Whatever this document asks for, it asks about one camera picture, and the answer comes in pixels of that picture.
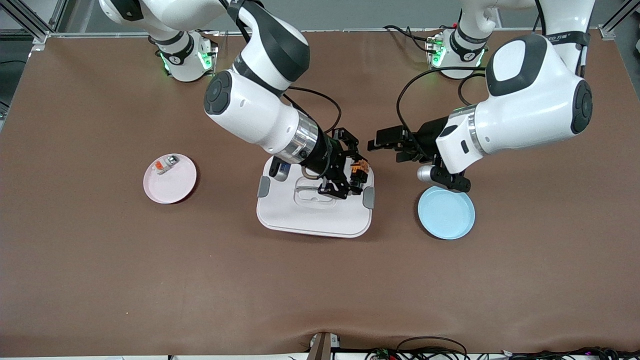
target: pink plate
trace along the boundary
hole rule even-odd
[[[171,155],[178,157],[178,163],[169,171],[158,175],[154,170],[154,164]],[[173,204],[189,195],[197,177],[196,165],[191,159],[181,154],[167,154],[155,159],[147,167],[142,185],[149,199],[160,204]]]

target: orange component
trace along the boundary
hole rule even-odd
[[[360,160],[357,163],[351,164],[351,173],[355,173],[358,170],[362,170],[366,174],[369,173],[369,163],[367,160]]]

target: brown table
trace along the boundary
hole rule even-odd
[[[496,32],[490,47],[515,35]],[[396,97],[424,55],[397,34],[306,36],[298,85],[339,101],[364,150],[398,124]],[[223,46],[219,69],[241,46]],[[267,154],[207,118],[206,79],[178,83],[152,52],[144,38],[52,38],[29,60],[0,134],[0,355],[296,352],[318,331],[343,347],[414,335],[473,352],[640,347],[640,106],[613,42],[592,37],[583,135],[469,169],[476,225],[457,241],[422,230],[426,186],[390,151],[366,153],[377,199],[363,236],[263,228]],[[461,106],[457,84],[416,83],[411,126]],[[483,100],[482,80],[465,93]],[[332,123],[325,100],[291,96]],[[168,152],[193,158],[200,182],[164,206],[141,181]]]

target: gray floor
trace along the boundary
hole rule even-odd
[[[605,22],[622,4],[623,0],[596,0],[591,25]],[[437,28],[451,24],[458,18],[460,4],[451,0],[263,0],[276,16],[286,19],[293,26],[304,30],[336,30],[346,28],[381,28],[384,25]],[[501,11],[505,28],[530,28],[537,16],[535,9],[527,11]],[[640,14],[634,13],[616,29],[616,43],[627,71],[640,94],[640,55],[635,49],[640,37]],[[207,29],[236,30],[226,16],[215,19]],[[102,12],[97,0],[75,0],[75,6],[62,26],[70,33],[131,33],[140,29],[111,22]],[[26,59],[30,46],[25,41],[0,41],[0,61]],[[10,103],[22,64],[0,65],[0,100]]]

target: blue plate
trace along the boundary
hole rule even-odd
[[[418,202],[418,217],[427,231],[445,240],[466,235],[476,221],[476,209],[466,193],[432,186]]]

